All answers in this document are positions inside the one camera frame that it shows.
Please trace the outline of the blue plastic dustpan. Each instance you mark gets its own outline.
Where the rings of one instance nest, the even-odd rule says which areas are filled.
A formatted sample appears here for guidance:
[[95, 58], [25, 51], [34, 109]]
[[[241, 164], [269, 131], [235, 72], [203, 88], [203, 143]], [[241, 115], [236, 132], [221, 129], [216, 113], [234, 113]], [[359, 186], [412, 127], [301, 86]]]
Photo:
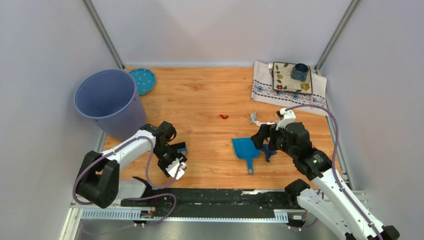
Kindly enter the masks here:
[[261, 155], [261, 150], [256, 149], [249, 137], [232, 138], [231, 142], [236, 157], [240, 160], [245, 160], [247, 173], [253, 175], [253, 160]]

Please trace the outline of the dark blue paper scrap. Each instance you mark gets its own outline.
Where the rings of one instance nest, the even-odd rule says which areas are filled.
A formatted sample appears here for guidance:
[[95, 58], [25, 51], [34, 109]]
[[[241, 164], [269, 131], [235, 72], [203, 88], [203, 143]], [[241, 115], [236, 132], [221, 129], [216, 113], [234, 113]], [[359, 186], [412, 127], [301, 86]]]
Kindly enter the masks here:
[[276, 150], [270, 150], [269, 149], [269, 145], [268, 144], [264, 144], [263, 147], [262, 147], [262, 149], [261, 149], [261, 151], [264, 153], [264, 155], [265, 155], [265, 161], [267, 163], [270, 163], [271, 162], [270, 161], [270, 158], [272, 156], [274, 156], [274, 155], [277, 154], [277, 151]]

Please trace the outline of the grey white paper scrap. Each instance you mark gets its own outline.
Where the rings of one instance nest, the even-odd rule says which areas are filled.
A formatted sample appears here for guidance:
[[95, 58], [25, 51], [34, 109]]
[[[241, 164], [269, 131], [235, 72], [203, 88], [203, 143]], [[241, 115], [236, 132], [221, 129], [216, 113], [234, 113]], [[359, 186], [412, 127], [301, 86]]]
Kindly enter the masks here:
[[249, 122], [251, 124], [255, 124], [260, 127], [261, 125], [273, 125], [273, 124], [276, 124], [278, 121], [267, 121], [267, 122], [259, 121], [257, 120], [257, 111], [255, 111], [250, 114]]

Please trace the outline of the blue hand brush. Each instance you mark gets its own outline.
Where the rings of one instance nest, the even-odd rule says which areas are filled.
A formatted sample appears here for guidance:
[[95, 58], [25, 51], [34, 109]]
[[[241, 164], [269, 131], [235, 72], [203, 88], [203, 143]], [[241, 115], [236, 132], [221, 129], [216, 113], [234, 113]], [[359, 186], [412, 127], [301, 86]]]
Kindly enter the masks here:
[[175, 144], [170, 144], [169, 147], [174, 150], [178, 150], [184, 156], [188, 155], [188, 148], [185, 142], [179, 142]]

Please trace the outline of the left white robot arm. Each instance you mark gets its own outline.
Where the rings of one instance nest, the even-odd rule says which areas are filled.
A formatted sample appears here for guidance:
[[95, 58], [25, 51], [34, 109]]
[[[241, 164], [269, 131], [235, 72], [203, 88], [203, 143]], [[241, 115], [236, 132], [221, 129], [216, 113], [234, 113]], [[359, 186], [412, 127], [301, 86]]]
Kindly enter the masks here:
[[187, 157], [169, 143], [176, 137], [174, 126], [163, 121], [159, 126], [143, 125], [134, 135], [119, 145], [103, 152], [88, 152], [81, 164], [72, 188], [72, 197], [80, 205], [94, 204], [102, 209], [115, 200], [134, 200], [140, 207], [148, 207], [153, 194], [147, 187], [156, 188], [149, 178], [121, 179], [120, 174], [139, 156], [148, 153], [148, 163], [157, 157], [157, 165], [166, 177], [179, 180], [187, 169]]

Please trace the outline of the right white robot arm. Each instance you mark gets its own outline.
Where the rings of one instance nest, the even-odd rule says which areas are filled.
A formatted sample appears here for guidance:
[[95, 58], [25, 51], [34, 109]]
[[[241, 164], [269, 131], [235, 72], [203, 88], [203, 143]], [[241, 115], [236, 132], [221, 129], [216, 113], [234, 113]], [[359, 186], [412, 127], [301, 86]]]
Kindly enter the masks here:
[[296, 169], [328, 198], [323, 200], [305, 181], [297, 179], [284, 189], [289, 208], [301, 207], [311, 212], [341, 240], [399, 239], [399, 231], [369, 212], [333, 169], [330, 158], [313, 147], [310, 134], [301, 122], [289, 123], [284, 128], [262, 124], [250, 139], [259, 150], [268, 139], [268, 149], [290, 156]]

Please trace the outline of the white patterned cloth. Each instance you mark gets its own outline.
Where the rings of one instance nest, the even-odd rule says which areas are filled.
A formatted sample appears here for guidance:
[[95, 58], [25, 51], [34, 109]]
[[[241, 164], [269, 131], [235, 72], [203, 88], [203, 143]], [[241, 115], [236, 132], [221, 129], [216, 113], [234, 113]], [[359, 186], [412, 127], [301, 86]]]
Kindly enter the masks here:
[[311, 77], [312, 94], [289, 92], [284, 89], [275, 90], [272, 83], [272, 75], [270, 74], [269, 65], [260, 61], [255, 61], [253, 64], [250, 98], [253, 101], [282, 107], [313, 104], [327, 109], [327, 78], [315, 73], [312, 73]]

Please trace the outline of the square floral plate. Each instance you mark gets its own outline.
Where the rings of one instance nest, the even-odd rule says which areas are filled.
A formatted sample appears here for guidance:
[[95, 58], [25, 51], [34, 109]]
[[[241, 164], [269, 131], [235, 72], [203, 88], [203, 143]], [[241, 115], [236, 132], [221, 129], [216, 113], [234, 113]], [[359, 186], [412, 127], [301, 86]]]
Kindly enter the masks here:
[[309, 74], [306, 81], [302, 82], [291, 78], [291, 72], [295, 64], [286, 62], [272, 63], [270, 73], [273, 89], [276, 91], [311, 95], [313, 93], [311, 68], [309, 67]]

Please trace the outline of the teal polka dot plate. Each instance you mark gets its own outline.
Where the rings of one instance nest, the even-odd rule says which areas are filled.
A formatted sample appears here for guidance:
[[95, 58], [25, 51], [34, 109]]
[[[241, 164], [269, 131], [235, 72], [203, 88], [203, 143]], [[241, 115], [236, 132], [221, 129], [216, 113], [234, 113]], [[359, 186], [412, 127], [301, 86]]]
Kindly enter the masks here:
[[137, 68], [130, 70], [129, 74], [134, 78], [140, 96], [150, 92], [156, 84], [156, 76], [149, 69]]

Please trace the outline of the lavender plastic waste bin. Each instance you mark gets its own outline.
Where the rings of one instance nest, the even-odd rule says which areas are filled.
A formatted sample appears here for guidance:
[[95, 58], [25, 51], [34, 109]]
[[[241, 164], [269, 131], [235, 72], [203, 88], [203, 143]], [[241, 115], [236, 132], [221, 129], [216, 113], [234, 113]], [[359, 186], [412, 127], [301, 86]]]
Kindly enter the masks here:
[[125, 141], [147, 124], [147, 114], [134, 78], [119, 69], [97, 72], [77, 88], [76, 110], [108, 136]]

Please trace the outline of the dark blue mug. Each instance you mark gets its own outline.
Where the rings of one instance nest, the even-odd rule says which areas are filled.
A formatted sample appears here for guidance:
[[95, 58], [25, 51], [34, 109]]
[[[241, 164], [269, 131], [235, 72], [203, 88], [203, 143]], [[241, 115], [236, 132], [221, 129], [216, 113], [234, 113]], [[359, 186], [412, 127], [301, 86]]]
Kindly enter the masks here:
[[301, 82], [305, 82], [310, 73], [310, 68], [304, 63], [297, 63], [291, 70], [291, 78]]

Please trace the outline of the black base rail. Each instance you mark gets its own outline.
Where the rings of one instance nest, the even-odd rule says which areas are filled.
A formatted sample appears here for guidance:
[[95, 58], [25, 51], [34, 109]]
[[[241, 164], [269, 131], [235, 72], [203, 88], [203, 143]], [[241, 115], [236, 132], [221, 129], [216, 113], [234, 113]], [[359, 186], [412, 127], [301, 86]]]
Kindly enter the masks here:
[[277, 211], [303, 218], [306, 211], [294, 205], [283, 190], [225, 188], [165, 188], [146, 190], [149, 200], [121, 201], [123, 207], [148, 207], [163, 217], [270, 219]]

